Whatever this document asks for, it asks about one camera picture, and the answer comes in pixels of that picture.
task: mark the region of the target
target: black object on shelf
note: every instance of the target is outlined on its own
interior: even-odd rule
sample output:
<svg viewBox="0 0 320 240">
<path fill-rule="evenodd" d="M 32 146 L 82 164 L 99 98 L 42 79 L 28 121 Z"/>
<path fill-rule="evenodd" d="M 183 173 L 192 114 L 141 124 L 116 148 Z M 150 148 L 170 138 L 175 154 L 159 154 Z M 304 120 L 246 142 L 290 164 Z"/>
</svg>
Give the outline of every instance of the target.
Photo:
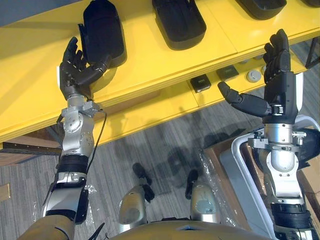
<svg viewBox="0 0 320 240">
<path fill-rule="evenodd" d="M 198 44 L 207 30 L 195 0 L 152 0 L 156 23 L 169 48 L 184 50 Z"/>
<path fill-rule="evenodd" d="M 79 24 L 82 51 L 88 63 L 98 62 L 111 55 L 110 67 L 127 59 L 124 31 L 116 7 L 108 0 L 93 0 L 83 12 Z"/>
<path fill-rule="evenodd" d="M 310 5 L 311 7 L 320 7 L 320 0 L 303 0 L 306 4 Z"/>
<path fill-rule="evenodd" d="M 192 78 L 190 80 L 190 83 L 196 93 L 200 93 L 211 87 L 211 82 L 209 81 L 206 74 Z"/>
<path fill-rule="evenodd" d="M 266 20 L 274 17 L 287 4 L 286 0 L 236 0 L 252 17 Z"/>
<path fill-rule="evenodd" d="M 239 75 L 239 72 L 233 65 L 225 66 L 216 71 L 221 81 L 227 81 Z"/>
</svg>

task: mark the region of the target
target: wire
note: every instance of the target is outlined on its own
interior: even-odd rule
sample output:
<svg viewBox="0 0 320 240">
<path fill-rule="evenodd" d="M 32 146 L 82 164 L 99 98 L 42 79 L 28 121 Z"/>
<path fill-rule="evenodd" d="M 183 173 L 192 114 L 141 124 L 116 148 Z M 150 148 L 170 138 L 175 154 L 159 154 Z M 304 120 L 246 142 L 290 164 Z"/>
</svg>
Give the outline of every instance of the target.
<svg viewBox="0 0 320 240">
<path fill-rule="evenodd" d="M 103 111 L 102 109 L 100 109 L 99 112 L 104 113 L 104 121 L 103 121 L 103 124 L 102 124 L 102 128 L 101 128 L 98 140 L 96 141 L 96 144 L 95 144 L 95 147 L 94 147 L 94 150 L 93 150 L 93 153 L 92 153 L 91 161 L 90 161 L 90 163 L 89 163 L 89 165 L 88 165 L 88 167 L 86 169 L 86 174 L 88 174 L 90 166 L 91 166 L 91 164 L 92 164 L 92 162 L 94 160 L 94 157 L 95 157 L 95 154 L 96 154 L 96 150 L 97 150 L 97 147 L 98 147 L 98 143 L 99 143 L 99 140 L 101 138 L 102 132 L 104 131 L 105 124 L 106 124 L 106 121 L 107 121 L 107 113 L 105 111 Z"/>
<path fill-rule="evenodd" d="M 102 223 L 97 229 L 96 231 L 92 234 L 92 236 L 88 239 L 88 240 L 96 240 L 101 229 L 104 227 L 105 223 Z"/>
</svg>

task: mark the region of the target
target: robotic arm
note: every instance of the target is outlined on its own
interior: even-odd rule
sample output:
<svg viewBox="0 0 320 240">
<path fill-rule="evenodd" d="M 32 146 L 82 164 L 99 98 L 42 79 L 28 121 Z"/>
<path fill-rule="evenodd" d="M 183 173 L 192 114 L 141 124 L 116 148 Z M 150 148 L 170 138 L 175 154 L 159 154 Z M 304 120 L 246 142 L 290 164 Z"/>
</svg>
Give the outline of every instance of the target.
<svg viewBox="0 0 320 240">
<path fill-rule="evenodd" d="M 299 166 L 296 153 L 306 134 L 293 131 L 302 106 L 300 83 L 303 83 L 303 75 L 294 75 L 291 71 L 288 37 L 284 30 L 272 35 L 270 41 L 272 45 L 267 43 L 264 47 L 266 85 L 263 99 L 239 94 L 225 82 L 220 82 L 218 87 L 234 108 L 262 117 L 264 137 L 262 132 L 255 132 L 248 144 L 257 151 L 263 168 L 275 236 L 280 240 L 311 240 L 310 213 L 296 176 Z"/>
<path fill-rule="evenodd" d="M 85 185 L 94 149 L 93 117 L 100 112 L 91 100 L 89 85 L 104 74 L 111 57 L 86 67 L 81 50 L 77 51 L 77 42 L 75 37 L 70 40 L 60 64 L 60 89 L 67 108 L 61 113 L 65 136 L 57 171 L 42 207 L 43 218 L 19 240 L 73 240 L 75 225 L 87 216 L 89 192 Z"/>
</svg>

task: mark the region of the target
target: gray carpet floor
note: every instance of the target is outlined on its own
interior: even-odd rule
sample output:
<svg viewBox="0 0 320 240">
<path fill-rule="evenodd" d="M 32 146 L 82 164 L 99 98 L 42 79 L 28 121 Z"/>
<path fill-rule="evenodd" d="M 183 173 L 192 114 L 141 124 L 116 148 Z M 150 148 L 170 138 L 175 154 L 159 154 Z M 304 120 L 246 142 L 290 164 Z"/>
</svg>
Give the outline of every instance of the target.
<svg viewBox="0 0 320 240">
<path fill-rule="evenodd" d="M 310 44 L 311 41 L 306 41 L 292 47 L 302 62 L 306 61 Z M 261 88 L 252 93 L 261 97 L 263 91 Z M 320 64 L 304 74 L 300 111 L 318 123 L 319 92 Z M 87 220 L 76 227 L 75 239 L 88 239 L 102 222 L 106 225 L 98 239 L 105 239 L 105 233 L 109 237 L 117 234 L 119 203 L 136 183 L 132 172 L 136 162 L 141 163 L 153 179 L 156 197 L 146 206 L 148 220 L 188 217 L 190 202 L 184 197 L 186 179 L 190 169 L 203 169 L 203 149 L 260 123 L 259 118 L 222 102 L 101 145 L 88 175 Z M 16 239 L 41 217 L 41 206 L 57 161 L 57 157 L 39 156 L 19 165 L 0 167 L 0 185 L 10 183 L 12 196 L 0 202 L 0 239 Z"/>
</svg>

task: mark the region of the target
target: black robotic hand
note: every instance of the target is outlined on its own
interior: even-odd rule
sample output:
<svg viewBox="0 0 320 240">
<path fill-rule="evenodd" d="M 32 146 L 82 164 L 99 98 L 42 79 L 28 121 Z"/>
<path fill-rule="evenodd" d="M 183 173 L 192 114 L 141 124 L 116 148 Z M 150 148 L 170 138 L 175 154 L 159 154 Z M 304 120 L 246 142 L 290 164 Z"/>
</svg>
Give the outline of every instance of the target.
<svg viewBox="0 0 320 240">
<path fill-rule="evenodd" d="M 264 46 L 265 54 L 263 59 L 266 63 L 264 82 L 267 84 L 276 75 L 290 72 L 290 52 L 288 37 L 283 29 L 270 37 L 270 43 Z"/>
<path fill-rule="evenodd" d="M 60 64 L 60 89 L 67 100 L 71 94 L 81 94 L 92 98 L 90 84 L 97 81 L 110 66 L 111 56 L 106 55 L 100 61 L 87 67 L 87 60 L 81 50 L 77 51 L 76 37 L 69 41 Z"/>
<path fill-rule="evenodd" d="M 264 98 L 250 94 L 239 94 L 225 82 L 218 88 L 225 100 L 234 108 L 257 117 L 262 117 L 264 124 L 293 124 L 298 114 L 296 104 L 296 79 L 291 71 L 288 37 L 280 29 L 264 46 L 266 63 L 264 72 Z"/>
</svg>

